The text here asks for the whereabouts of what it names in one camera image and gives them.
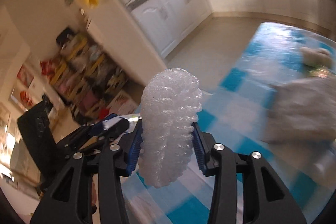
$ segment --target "picture on wall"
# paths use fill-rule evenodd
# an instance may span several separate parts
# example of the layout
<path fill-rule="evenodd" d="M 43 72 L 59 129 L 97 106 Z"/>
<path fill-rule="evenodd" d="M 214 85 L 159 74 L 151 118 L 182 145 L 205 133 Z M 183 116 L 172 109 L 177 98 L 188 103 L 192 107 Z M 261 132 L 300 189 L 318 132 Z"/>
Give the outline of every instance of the picture on wall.
<path fill-rule="evenodd" d="M 17 78 L 22 82 L 22 84 L 29 88 L 30 84 L 34 79 L 34 76 L 27 70 L 24 65 L 22 65 L 17 74 Z"/>

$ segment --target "white wall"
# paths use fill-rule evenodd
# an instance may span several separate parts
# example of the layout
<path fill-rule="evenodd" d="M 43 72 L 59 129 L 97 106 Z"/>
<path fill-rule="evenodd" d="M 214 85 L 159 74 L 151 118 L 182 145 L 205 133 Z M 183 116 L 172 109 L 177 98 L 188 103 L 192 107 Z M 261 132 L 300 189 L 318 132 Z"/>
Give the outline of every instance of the white wall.
<path fill-rule="evenodd" d="M 5 6 L 0 6 L 0 101 L 11 112 L 11 118 L 17 119 L 21 112 L 8 99 L 23 62 L 30 53 L 29 46 L 14 26 Z"/>
<path fill-rule="evenodd" d="M 0 0 L 20 35 L 40 59 L 57 51 L 56 37 L 68 25 L 77 30 L 80 22 L 62 0 Z"/>

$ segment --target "tiled floor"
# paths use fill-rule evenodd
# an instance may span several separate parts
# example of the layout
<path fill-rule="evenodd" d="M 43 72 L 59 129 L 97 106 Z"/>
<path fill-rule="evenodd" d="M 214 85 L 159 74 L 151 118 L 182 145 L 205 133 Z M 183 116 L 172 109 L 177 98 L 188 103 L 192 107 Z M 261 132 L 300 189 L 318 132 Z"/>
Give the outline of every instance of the tiled floor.
<path fill-rule="evenodd" d="M 212 18 L 203 29 L 187 37 L 167 56 L 167 66 L 187 70 L 199 79 L 202 90 L 211 93 L 264 21 L 254 18 Z"/>

